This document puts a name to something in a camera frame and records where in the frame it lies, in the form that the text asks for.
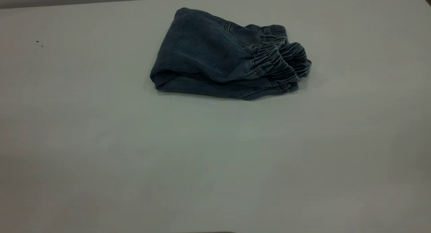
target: jeans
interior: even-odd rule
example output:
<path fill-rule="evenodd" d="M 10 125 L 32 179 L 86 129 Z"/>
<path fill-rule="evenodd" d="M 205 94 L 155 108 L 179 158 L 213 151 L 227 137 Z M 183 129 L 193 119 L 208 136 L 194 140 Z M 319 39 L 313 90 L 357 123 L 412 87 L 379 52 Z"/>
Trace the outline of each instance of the jeans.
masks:
<path fill-rule="evenodd" d="M 298 89 L 311 61 L 283 26 L 239 26 L 182 8 L 160 47 L 150 78 L 157 90 L 253 100 Z"/>

